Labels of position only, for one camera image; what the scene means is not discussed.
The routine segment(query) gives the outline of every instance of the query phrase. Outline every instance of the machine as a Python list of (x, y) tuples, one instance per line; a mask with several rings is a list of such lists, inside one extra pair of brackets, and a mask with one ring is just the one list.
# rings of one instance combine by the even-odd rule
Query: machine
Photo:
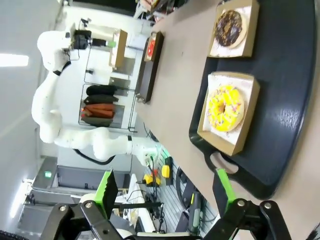
[[(89, 21), (81, 20), (84, 27)], [(55, 89), (61, 74), (71, 63), (70, 51), (84, 50), (88, 46), (115, 47), (116, 42), (91, 38), (91, 31), (76, 29), (43, 32), (37, 41), (43, 65), (48, 70), (44, 82), (36, 90), (32, 102), (32, 117), (39, 124), (40, 138), (44, 143), (55, 143), (64, 148), (81, 150), (93, 147), (94, 156), (100, 160), (112, 160), (115, 155), (135, 155), (143, 166), (149, 166), (150, 156), (157, 153), (157, 144), (150, 138), (119, 136), (111, 139), (106, 127), (92, 130), (71, 129), (63, 126), (63, 118), (53, 106)]]
[[(149, 138), (119, 136), (110, 139), (106, 127), (93, 130), (71, 129), (63, 126), (62, 115), (53, 107), (54, 93), (60, 75), (70, 64), (70, 51), (82, 50), (89, 45), (114, 46), (101, 39), (92, 39), (91, 32), (76, 30), (48, 31), (40, 35), (37, 46), (41, 52), (43, 65), (49, 71), (44, 82), (36, 90), (32, 102), (32, 117), (40, 126), (40, 138), (45, 143), (55, 143), (64, 148), (81, 150), (91, 145), (97, 159), (113, 159), (118, 154), (132, 154), (144, 166), (157, 153), (156, 143)], [(225, 193), (226, 201), (220, 208), (221, 219), (212, 227), (205, 240), (233, 239), (239, 229), (251, 231), (257, 240), (290, 240), (290, 234), (274, 201), (263, 201), (259, 206), (251, 201), (235, 199), (230, 193), (226, 174), (215, 174), (214, 192)], [(115, 208), (118, 188), (114, 175), (107, 174), (102, 179), (103, 192), (98, 189), (94, 199), (79, 204), (57, 204), (47, 221), (41, 240), (75, 240), (80, 232), (91, 230), (97, 240), (196, 240), (198, 235), (188, 233), (138, 233), (129, 235), (109, 221)], [(0, 239), (20, 239), (12, 234), (0, 232)]]
[(217, 177), (213, 188), (223, 190), (218, 191), (218, 194), (225, 192), (228, 199), (223, 203), (225, 209), (219, 209), (221, 218), (203, 238), (188, 232), (138, 232), (132, 235), (123, 229), (116, 229), (109, 220), (112, 209), (125, 208), (127, 204), (115, 203), (118, 193), (116, 181), (112, 172), (106, 172), (95, 197), (86, 198), (79, 204), (57, 204), (53, 208), (40, 240), (76, 240), (80, 232), (90, 230), (97, 240), (232, 240), (238, 230), (250, 231), (256, 240), (291, 240), (280, 209), (274, 201), (263, 201), (255, 205), (242, 198), (232, 200), (229, 180), (222, 173), (224, 170), (219, 171), (215, 175)]

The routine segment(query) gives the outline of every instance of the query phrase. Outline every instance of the floor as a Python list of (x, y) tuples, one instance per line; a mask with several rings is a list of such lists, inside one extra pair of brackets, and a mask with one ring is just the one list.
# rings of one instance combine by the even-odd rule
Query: floor
[[(135, 130), (137, 133), (135, 134), (136, 137), (146, 137), (147, 133), (149, 132), (149, 129), (147, 126), (144, 126), (143, 121), (137, 117), (135, 122)], [(158, 162), (158, 167), (161, 169), (161, 167), (164, 164), (164, 159), (168, 157), (170, 154), (162, 148), (160, 151), (160, 155)], [(174, 184), (171, 186), (161, 186), (158, 188), (158, 198), (161, 202), (164, 203), (164, 219), (166, 224), (164, 223), (162, 228), (166, 230), (168, 233), (175, 232), (175, 229), (177, 227), (177, 224), (179, 222), (179, 218), (181, 216), (181, 212), (183, 211), (183, 207), (179, 203), (179, 199), (177, 196), (177, 190), (175, 186), (176, 182), (176, 173), (178, 169), (178, 165), (174, 162), (173, 165), (173, 182)], [(135, 174), (137, 179), (142, 179), (144, 174), (146, 173), (146, 168), (143, 167), (138, 159), (133, 156), (132, 159), (132, 166), (131, 166), (131, 173)], [(181, 184), (181, 191), (185, 189), (185, 185)], [(152, 193), (153, 189), (151, 187), (146, 187), (145, 190), (147, 192)], [(214, 218), (217, 216), (217, 211), (215, 211), (209, 203), (206, 203), (205, 207), (202, 209), (203, 213), (203, 223), (200, 225), (200, 234), (204, 237), (204, 235), (211, 229), (212, 223)]]

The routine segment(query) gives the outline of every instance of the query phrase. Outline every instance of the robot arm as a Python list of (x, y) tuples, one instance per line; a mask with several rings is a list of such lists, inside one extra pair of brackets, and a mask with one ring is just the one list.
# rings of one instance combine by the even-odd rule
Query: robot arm
[(136, 155), (142, 165), (157, 153), (156, 143), (149, 138), (119, 136), (111, 139), (106, 127), (93, 130), (71, 129), (63, 126), (62, 115), (53, 107), (55, 89), (63, 70), (70, 65), (68, 51), (72, 46), (70, 32), (48, 31), (40, 35), (37, 46), (43, 65), (49, 71), (33, 96), (32, 117), (39, 124), (40, 138), (45, 143), (70, 149), (84, 149), (92, 145), (99, 160), (118, 154)]

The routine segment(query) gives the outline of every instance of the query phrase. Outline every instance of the workbench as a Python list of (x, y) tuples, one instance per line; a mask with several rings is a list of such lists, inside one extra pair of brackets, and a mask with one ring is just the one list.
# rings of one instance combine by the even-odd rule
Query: workbench
[[(154, 31), (164, 33), (165, 41), (151, 101), (136, 105), (137, 114), (145, 125), (215, 209), (214, 174), (205, 163), (203, 153), (191, 143), (189, 128), (210, 48), (217, 4), (218, 0), (190, 1), (154, 26)], [(279, 205), (294, 240), (306, 239), (320, 222), (320, 208), (317, 207), (320, 200), (320, 95), (315, 94), (320, 92), (318, 62), (299, 141), (271, 198)], [(238, 183), (232, 182), (232, 186), (237, 197), (255, 204), (261, 202)], [(240, 231), (238, 235), (242, 240), (250, 239), (248, 232)]]

